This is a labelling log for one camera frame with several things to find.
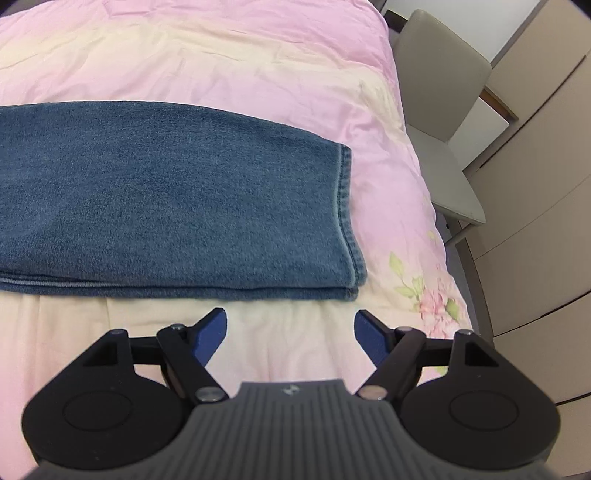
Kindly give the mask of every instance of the beige chair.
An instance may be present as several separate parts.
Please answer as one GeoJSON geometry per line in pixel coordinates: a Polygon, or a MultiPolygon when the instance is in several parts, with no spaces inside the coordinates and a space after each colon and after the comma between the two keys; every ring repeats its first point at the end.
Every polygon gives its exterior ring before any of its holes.
{"type": "Polygon", "coordinates": [[[447,145],[476,102],[491,64],[439,20],[415,10],[392,46],[407,134],[436,210],[469,223],[446,242],[486,222],[470,183],[447,145]]]}

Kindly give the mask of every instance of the chair seat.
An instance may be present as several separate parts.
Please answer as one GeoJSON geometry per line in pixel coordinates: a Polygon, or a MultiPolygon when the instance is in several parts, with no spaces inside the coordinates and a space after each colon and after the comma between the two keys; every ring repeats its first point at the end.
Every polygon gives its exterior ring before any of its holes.
{"type": "Polygon", "coordinates": [[[411,125],[406,128],[436,209],[470,223],[485,223],[482,205],[447,144],[411,125]]]}

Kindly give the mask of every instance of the bed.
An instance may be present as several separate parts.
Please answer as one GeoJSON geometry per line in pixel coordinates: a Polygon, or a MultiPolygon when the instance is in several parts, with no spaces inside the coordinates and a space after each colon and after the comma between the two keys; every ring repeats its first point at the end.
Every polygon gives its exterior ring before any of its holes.
{"type": "MultiPolygon", "coordinates": [[[[0,18],[0,72],[1,106],[200,105],[348,145],[350,215],[368,271],[355,301],[0,291],[4,480],[35,465],[20,431],[28,399],[109,329],[149,336],[223,307],[228,331],[207,368],[233,395],[242,381],[343,378],[354,390],[374,368],[355,339],[359,309],[436,338],[470,328],[404,131],[387,26],[368,0],[54,0],[0,18]]],[[[162,381],[158,369],[137,371],[162,381]]]]}

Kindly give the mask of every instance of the beige cabinet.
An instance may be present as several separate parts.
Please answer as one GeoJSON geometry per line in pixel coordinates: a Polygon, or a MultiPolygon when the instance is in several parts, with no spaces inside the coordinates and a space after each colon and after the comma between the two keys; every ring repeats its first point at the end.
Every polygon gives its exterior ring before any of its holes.
{"type": "MultiPolygon", "coordinates": [[[[524,185],[524,194],[531,188],[524,185]]],[[[590,217],[591,177],[587,177],[548,211],[475,261],[495,335],[589,291],[590,217]]]]}
{"type": "Polygon", "coordinates": [[[591,57],[470,183],[486,223],[469,236],[477,259],[548,211],[591,174],[591,57]]]}
{"type": "Polygon", "coordinates": [[[470,177],[560,87],[591,49],[591,22],[569,0],[549,0],[492,71],[488,87],[518,117],[467,169],[470,177]]]}
{"type": "Polygon", "coordinates": [[[591,392],[590,339],[591,293],[499,335],[495,347],[558,403],[591,392]]]}
{"type": "Polygon", "coordinates": [[[591,397],[558,407],[561,429],[548,458],[560,476],[591,471],[591,397]]]}

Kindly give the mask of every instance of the screw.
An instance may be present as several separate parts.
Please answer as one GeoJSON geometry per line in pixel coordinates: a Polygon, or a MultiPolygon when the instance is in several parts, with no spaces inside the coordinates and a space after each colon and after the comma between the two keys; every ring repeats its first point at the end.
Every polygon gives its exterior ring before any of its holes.
{"type": "Polygon", "coordinates": [[[358,395],[364,400],[383,400],[388,396],[388,390],[379,385],[365,385],[359,389],[358,395]]]}
{"type": "Polygon", "coordinates": [[[195,397],[201,403],[215,403],[225,396],[225,392],[219,387],[202,387],[195,392],[195,397]]]}

